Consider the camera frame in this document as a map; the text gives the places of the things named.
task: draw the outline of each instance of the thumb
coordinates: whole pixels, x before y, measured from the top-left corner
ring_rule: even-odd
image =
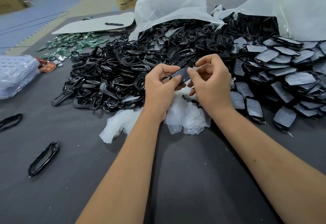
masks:
[[[177,75],[177,76],[175,76],[175,77],[173,77],[171,80],[169,80],[167,83],[165,83],[169,88],[173,88],[173,89],[175,89],[178,85],[179,85],[179,83],[180,83],[180,81],[181,81],[181,75]]]
[[[187,73],[190,76],[190,79],[194,86],[203,80],[201,76],[198,74],[197,70],[193,68],[188,68]]]

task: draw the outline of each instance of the gray work table surface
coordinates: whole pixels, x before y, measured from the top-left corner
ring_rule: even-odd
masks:
[[[244,1],[208,0],[208,12],[220,3],[235,8]],[[59,27],[77,20],[81,18],[69,18]],[[53,37],[46,35],[25,54],[45,54],[35,50]],[[0,133],[1,223],[74,223],[124,143],[125,134],[112,144],[99,137],[111,114],[78,110],[71,101],[51,106],[72,64],[66,60],[63,67],[39,75],[16,96],[0,101],[0,119],[24,114],[21,123]],[[264,109],[264,114],[267,124],[259,126],[262,131],[326,173],[325,120],[298,118],[291,137],[273,126],[270,111]],[[29,165],[52,141],[60,143],[58,156],[28,178]],[[215,124],[199,135],[171,135],[161,125],[147,209],[154,223],[281,223]]]

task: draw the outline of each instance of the white cardboard sheet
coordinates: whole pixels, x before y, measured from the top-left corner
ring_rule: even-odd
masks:
[[[52,34],[62,33],[82,33],[82,32],[95,32],[107,30],[124,30],[125,27],[130,26],[135,19],[135,13],[127,12],[120,15],[111,15],[91,20],[79,20],[76,22],[64,25],[62,28],[53,32]],[[105,25],[105,23],[120,23],[123,26]]]

